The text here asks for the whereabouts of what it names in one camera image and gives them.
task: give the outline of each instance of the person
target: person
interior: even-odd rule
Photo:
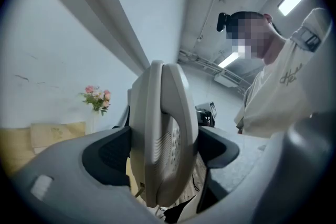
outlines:
[[[331,17],[323,8],[313,9],[302,26],[285,39],[268,14],[237,12],[224,16],[227,38],[239,41],[251,57],[265,66],[244,95],[235,117],[238,133],[270,137],[313,111],[296,79],[323,40]]]

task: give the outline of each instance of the black object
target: black object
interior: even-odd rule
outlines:
[[[104,185],[130,186],[126,161],[131,151],[130,127],[125,127],[89,145],[82,154],[86,171]]]
[[[192,174],[192,176],[193,176],[193,184],[194,184],[195,191],[199,191],[200,189],[195,185],[194,174]]]
[[[185,201],[181,204],[179,204],[178,206],[175,206],[173,208],[170,208],[168,210],[166,210],[163,214],[166,216],[164,222],[166,223],[176,223],[182,213],[183,208],[193,199],[191,198],[188,201]]]
[[[227,14],[221,12],[220,14],[218,14],[218,21],[217,21],[217,31],[218,32],[222,32],[224,30],[225,27],[225,23],[227,20]]]
[[[127,119],[126,119],[126,122],[125,122],[125,127],[126,126],[130,126],[130,111],[131,111],[131,107],[128,106],[128,115],[127,115]],[[113,126],[112,129],[116,129],[116,128],[120,128],[120,126]]]
[[[215,127],[215,120],[210,111],[196,108],[196,115],[199,126]]]
[[[224,168],[234,161],[239,155],[239,147],[232,141],[199,127],[198,152],[206,166],[204,187],[196,211],[200,213],[228,194],[220,184],[212,180],[209,170]]]

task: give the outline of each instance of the wall stain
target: wall stain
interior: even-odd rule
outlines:
[[[31,55],[31,54],[29,54],[29,53],[27,53],[30,57],[32,57],[32,58],[34,58],[34,59],[36,59],[36,60],[38,60],[38,58],[37,57],[35,57],[34,55]]]
[[[29,79],[27,79],[26,77],[22,77],[20,75],[14,75],[15,77],[18,77],[18,78],[21,78],[21,79],[24,79],[24,80],[27,80],[29,82]]]
[[[59,128],[52,127],[51,128],[52,135],[54,137],[54,140],[62,140],[63,132]]]
[[[258,147],[258,149],[261,150],[261,151],[264,151],[265,148],[266,148],[266,145],[262,145],[262,146]]]
[[[55,88],[55,89],[59,89],[59,87],[58,87],[58,86],[52,86],[52,85],[48,85],[48,84],[46,84],[45,82],[38,82],[38,83],[36,83],[36,84],[45,84],[47,87],[50,87],[50,88]]]

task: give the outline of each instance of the white shirt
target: white shirt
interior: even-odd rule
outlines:
[[[304,20],[321,40],[327,32],[330,18],[324,9],[314,9]],[[293,122],[308,117],[313,111],[296,74],[310,60],[313,52],[299,47],[292,39],[285,42],[277,59],[264,67],[251,86],[251,91],[235,118],[243,118],[243,133],[270,137],[286,130]]]

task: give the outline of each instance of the telephone handset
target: telephone handset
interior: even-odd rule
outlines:
[[[152,62],[133,84],[131,167],[148,207],[168,207],[183,192],[197,157],[197,116],[178,64]]]

